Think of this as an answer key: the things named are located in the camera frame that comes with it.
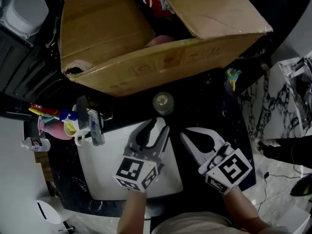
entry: white marble wall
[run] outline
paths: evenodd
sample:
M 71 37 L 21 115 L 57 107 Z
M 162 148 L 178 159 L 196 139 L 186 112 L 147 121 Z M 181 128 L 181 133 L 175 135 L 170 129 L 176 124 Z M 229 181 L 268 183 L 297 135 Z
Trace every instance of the white marble wall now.
M 251 139 L 300 137 L 296 105 L 279 64 L 239 97 Z

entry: black and white marker cube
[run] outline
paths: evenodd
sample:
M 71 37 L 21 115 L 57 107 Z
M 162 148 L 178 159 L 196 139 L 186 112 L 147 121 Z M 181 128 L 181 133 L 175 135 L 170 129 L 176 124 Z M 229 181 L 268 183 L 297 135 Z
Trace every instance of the black and white marker cube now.
M 206 183 L 227 194 L 238 185 L 253 169 L 240 149 L 236 149 L 221 163 L 206 173 Z
M 123 187 L 144 192 L 158 176 L 155 162 L 128 156 L 119 159 L 120 166 L 114 178 Z

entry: black countertop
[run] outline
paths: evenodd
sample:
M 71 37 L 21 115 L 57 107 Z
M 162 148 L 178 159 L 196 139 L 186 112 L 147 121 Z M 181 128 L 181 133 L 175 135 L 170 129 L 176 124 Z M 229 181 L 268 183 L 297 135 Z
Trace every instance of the black countertop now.
M 233 148 L 240 148 L 254 166 L 252 149 L 241 110 L 223 69 L 171 82 L 141 93 L 111 102 L 114 119 L 105 126 L 111 131 L 159 117 L 152 106 L 154 95 L 168 92 L 175 100 L 175 110 L 164 117 L 170 125 L 170 139 L 184 190 L 181 193 L 148 199 L 146 218 L 162 215 L 168 209 L 183 211 L 211 211 L 224 213 L 220 194 L 198 172 L 198 165 L 184 148 L 179 133 L 186 127 L 203 127 L 217 131 Z M 93 200 L 83 175 L 78 150 L 69 141 L 63 148 L 51 149 L 49 161 L 64 208 L 75 212 L 121 216 L 125 201 Z M 255 184 L 254 170 L 242 181 L 245 190 Z

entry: white sink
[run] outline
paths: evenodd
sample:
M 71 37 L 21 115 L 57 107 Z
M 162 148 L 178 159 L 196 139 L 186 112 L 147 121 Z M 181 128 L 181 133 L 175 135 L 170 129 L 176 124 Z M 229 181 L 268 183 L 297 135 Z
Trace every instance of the white sink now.
M 130 133 L 141 123 L 105 133 L 105 144 L 96 147 L 91 138 L 86 139 L 82 146 L 78 146 L 78 153 L 90 194 L 95 200 L 125 200 L 128 190 L 121 187 L 113 175 L 118 170 L 117 157 L 122 155 L 128 142 Z M 151 131 L 152 146 L 161 129 L 165 126 L 163 118 L 157 118 L 157 123 Z M 156 181 L 149 186 L 147 197 L 158 197 L 179 193 L 183 190 L 180 174 L 171 141 L 162 155 L 165 165 Z

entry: beige clothing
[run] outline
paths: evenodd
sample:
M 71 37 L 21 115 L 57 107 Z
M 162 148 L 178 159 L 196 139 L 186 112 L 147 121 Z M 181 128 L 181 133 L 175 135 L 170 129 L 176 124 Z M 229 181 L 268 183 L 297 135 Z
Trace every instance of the beige clothing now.
M 183 213 L 158 225 L 152 234 L 246 234 L 214 213 Z M 259 234 L 289 234 L 285 227 L 270 227 Z

